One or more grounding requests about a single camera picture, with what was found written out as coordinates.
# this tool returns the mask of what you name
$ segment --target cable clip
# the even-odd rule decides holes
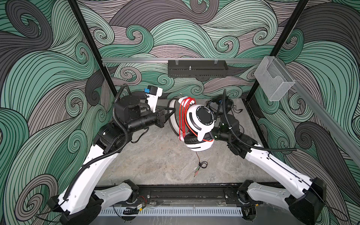
[[[86,164],[82,165],[81,167],[83,167],[84,169],[89,169],[90,168],[90,165],[87,166],[87,167],[84,167]]]

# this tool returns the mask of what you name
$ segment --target aluminum rail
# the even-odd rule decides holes
[[[103,63],[168,63],[169,60],[225,60],[229,63],[260,64],[262,58],[146,58],[146,57],[106,57]]]

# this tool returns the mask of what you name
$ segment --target black metal frame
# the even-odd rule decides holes
[[[277,56],[280,52],[280,49],[282,48],[282,46],[284,45],[285,41],[287,40],[288,36],[291,34],[293,28],[295,27],[302,11],[305,9],[306,4],[308,3],[309,0],[300,0],[298,2],[298,4],[296,5],[294,12],[292,13],[292,15],[290,16],[288,22],[285,25],[284,30],[282,31],[278,41],[276,42],[273,50],[270,53],[270,56]],[[251,90],[249,91],[248,95],[246,96],[246,99],[243,99],[243,103],[245,105],[246,110],[248,111],[251,121],[254,124],[254,127],[256,129],[257,134],[259,135],[259,138],[262,142],[262,145],[266,148],[269,147],[269,145],[267,144],[267,141],[264,137],[264,135],[261,132],[260,126],[257,123],[257,120],[254,116],[254,113],[251,110],[250,107],[250,101],[252,100],[257,88],[259,87],[259,82],[256,80],[255,83],[253,84],[253,86],[251,87]]]
[[[264,134],[262,134],[262,131],[260,129],[259,124],[257,123],[254,113],[252,112],[250,104],[248,102],[246,102],[245,99],[243,99],[243,103],[245,105],[246,111],[249,113],[252,123],[254,124],[255,130],[256,130],[257,134],[259,135],[259,138],[260,138],[260,141],[261,141],[263,147],[268,148],[269,145],[267,144],[267,140],[265,139]]]
[[[77,4],[76,0],[68,0],[68,2],[69,2],[69,5],[75,15],[75,18],[76,18],[82,32],[84,33],[84,36],[89,44],[90,50],[93,52],[94,57],[99,64],[101,72],[103,73],[104,78],[105,78],[106,82],[108,83],[111,92],[115,96],[117,93],[115,85],[111,80],[111,76],[110,76],[108,69],[103,65],[103,62],[101,60],[101,54],[100,54],[98,48],[96,47],[93,37],[91,36],[90,30],[85,22],[84,16],[82,15],[82,13],[80,11],[79,5]]]
[[[139,187],[138,196],[146,198],[150,205],[159,205],[164,201],[193,201],[193,200],[217,200],[225,204],[235,204],[237,207],[247,207],[250,204],[239,202],[237,191],[242,183],[222,183],[222,184],[161,184],[161,185],[137,185]],[[259,182],[261,185],[275,188],[284,188],[279,182]],[[111,185],[96,186],[95,190],[111,188]],[[135,204],[118,202],[126,206],[136,206],[143,198],[138,198]]]

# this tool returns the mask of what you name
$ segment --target slotted vent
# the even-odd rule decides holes
[[[126,207],[115,207],[120,216],[126,216]],[[98,216],[117,216],[113,207],[101,210]],[[151,207],[132,216],[243,216],[240,207]]]
[[[226,77],[228,66],[225,60],[169,60],[168,76],[193,77],[197,79],[208,79],[210,77]]]

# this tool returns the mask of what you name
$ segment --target black motor housing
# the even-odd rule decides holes
[[[140,98],[135,95],[127,95],[115,102],[116,116],[122,123],[140,117]]]
[[[326,201],[326,183],[316,177],[300,198],[296,199],[292,195],[285,198],[289,204],[290,212],[306,225],[315,225],[316,219],[321,213]]]

